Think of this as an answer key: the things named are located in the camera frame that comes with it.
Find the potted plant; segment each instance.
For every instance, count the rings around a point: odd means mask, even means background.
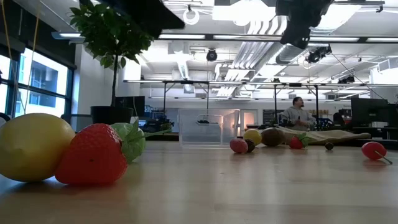
[[[113,68],[112,102],[110,106],[92,106],[94,123],[129,123],[132,108],[115,107],[118,70],[124,68],[127,58],[139,63],[136,55],[147,50],[153,41],[145,28],[129,15],[120,14],[107,4],[93,5],[91,1],[72,7],[71,25],[85,37],[86,48],[104,68]]]

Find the stem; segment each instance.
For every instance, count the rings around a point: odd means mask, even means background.
[[[115,106],[115,101],[116,101],[116,80],[118,77],[118,60],[119,56],[116,55],[114,57],[114,68],[113,68],[113,84],[112,84],[112,102],[111,106]]]

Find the strawberry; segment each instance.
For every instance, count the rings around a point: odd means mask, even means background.
[[[121,139],[107,124],[92,124],[71,141],[55,171],[64,184],[110,184],[126,171]]]
[[[308,137],[306,137],[305,133],[300,134],[298,136],[294,136],[290,141],[290,148],[291,149],[302,149],[308,146]]]

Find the burlap cloth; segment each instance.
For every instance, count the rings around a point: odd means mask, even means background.
[[[304,133],[304,131],[294,131],[288,128],[278,127],[284,132],[286,143],[298,135]],[[307,131],[307,137],[309,137],[308,143],[311,145],[324,145],[326,142],[339,143],[353,139],[369,139],[371,135],[369,133],[353,134],[347,131],[332,130],[332,131]]]

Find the yellow fruit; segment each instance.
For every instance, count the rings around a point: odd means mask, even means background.
[[[243,139],[250,139],[254,141],[255,145],[258,145],[261,143],[261,135],[259,131],[255,129],[249,129],[243,134]]]
[[[0,174],[22,182],[52,177],[73,137],[66,121],[49,114],[8,121],[0,128]]]

